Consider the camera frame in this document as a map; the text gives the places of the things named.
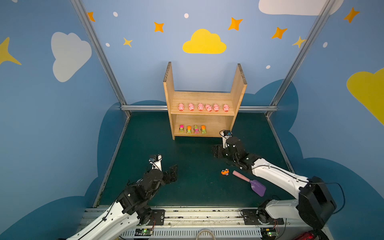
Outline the small orange toy car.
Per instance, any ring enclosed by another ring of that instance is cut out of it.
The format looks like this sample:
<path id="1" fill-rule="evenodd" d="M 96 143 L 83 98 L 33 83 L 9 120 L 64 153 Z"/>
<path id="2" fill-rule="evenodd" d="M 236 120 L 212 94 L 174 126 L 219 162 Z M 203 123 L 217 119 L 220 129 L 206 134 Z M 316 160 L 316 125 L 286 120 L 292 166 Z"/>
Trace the small orange toy car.
<path id="1" fill-rule="evenodd" d="M 221 171 L 221 174 L 223 175 L 223 176 L 228 176 L 229 175 L 229 169 L 224 169 L 224 170 L 222 170 Z"/>

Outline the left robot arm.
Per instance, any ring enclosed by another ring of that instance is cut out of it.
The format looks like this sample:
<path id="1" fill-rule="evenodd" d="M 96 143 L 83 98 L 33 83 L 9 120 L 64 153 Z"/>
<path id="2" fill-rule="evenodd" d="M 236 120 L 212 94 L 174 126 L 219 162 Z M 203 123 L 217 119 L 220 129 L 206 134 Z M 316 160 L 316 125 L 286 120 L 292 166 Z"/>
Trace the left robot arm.
<path id="1" fill-rule="evenodd" d="M 129 184 L 112 205 L 70 240 L 114 240 L 127 229 L 148 223 L 152 209 L 148 205 L 160 186 L 177 181 L 178 166 L 168 171 L 151 169 L 142 179 Z"/>

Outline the pink pig toy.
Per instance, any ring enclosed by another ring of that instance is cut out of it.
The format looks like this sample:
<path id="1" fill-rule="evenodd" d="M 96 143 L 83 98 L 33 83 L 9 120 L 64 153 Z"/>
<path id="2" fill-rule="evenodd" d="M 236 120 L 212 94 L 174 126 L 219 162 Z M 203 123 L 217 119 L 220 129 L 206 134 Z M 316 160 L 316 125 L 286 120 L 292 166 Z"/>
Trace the pink pig toy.
<path id="1" fill-rule="evenodd" d="M 204 105 L 203 104 L 198 104 L 198 110 L 200 111 L 200 112 L 202 112 L 203 110 L 204 110 Z"/>
<path id="2" fill-rule="evenodd" d="M 220 106 L 218 104 L 214 104 L 213 109 L 215 112 L 218 112 L 220 110 Z"/>
<path id="3" fill-rule="evenodd" d="M 195 110 L 195 106 L 194 106 L 194 104 L 192 104 L 192 103 L 189 104 L 189 110 L 190 110 L 191 112 Z"/>
<path id="4" fill-rule="evenodd" d="M 213 108 L 212 108 L 211 105 L 207 104 L 207 105 L 206 105 L 206 110 L 207 110 L 208 112 L 211 112 L 211 111 L 213 110 Z"/>
<path id="5" fill-rule="evenodd" d="M 184 110 L 184 104 L 180 103 L 179 106 L 178 106 L 178 109 L 180 112 L 182 112 Z"/>
<path id="6" fill-rule="evenodd" d="M 228 111 L 230 110 L 230 107 L 229 107 L 227 104 L 224 104 L 224 106 L 223 106 L 223 110 L 224 110 L 225 112 L 228 112 Z"/>

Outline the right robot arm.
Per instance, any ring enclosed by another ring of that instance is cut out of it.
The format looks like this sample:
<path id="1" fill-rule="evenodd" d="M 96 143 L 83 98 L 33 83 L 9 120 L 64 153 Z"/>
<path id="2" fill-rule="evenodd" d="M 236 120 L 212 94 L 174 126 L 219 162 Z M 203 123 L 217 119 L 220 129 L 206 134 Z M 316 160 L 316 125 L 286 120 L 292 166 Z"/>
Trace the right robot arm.
<path id="1" fill-rule="evenodd" d="M 336 213 L 337 204 L 322 179 L 296 175 L 248 153 L 236 137 L 223 136 L 222 139 L 221 145 L 213 146 L 214 157 L 227 159 L 239 169 L 267 180 L 293 196 L 292 200 L 264 201 L 256 213 L 259 223 L 266 225 L 277 219 L 296 219 L 321 230 Z"/>

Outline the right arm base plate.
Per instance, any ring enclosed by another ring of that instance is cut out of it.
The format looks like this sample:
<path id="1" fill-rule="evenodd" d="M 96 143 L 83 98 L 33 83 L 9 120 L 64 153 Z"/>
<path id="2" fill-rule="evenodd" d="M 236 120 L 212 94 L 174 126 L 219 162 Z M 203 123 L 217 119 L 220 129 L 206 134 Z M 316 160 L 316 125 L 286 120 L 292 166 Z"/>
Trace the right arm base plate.
<path id="1" fill-rule="evenodd" d="M 245 225 L 284 225 L 282 218 L 273 219 L 265 210 L 259 209 L 242 209 L 241 216 Z"/>

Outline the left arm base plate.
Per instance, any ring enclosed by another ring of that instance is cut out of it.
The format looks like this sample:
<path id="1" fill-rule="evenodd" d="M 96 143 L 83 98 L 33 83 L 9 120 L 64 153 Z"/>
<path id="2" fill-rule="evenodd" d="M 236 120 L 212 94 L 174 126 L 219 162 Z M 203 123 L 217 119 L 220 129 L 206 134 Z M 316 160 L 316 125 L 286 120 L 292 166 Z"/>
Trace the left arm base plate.
<path id="1" fill-rule="evenodd" d="M 142 226 L 163 226 L 165 221 L 165 210 L 164 209 L 154 209 L 152 210 L 151 215 L 145 219 Z"/>

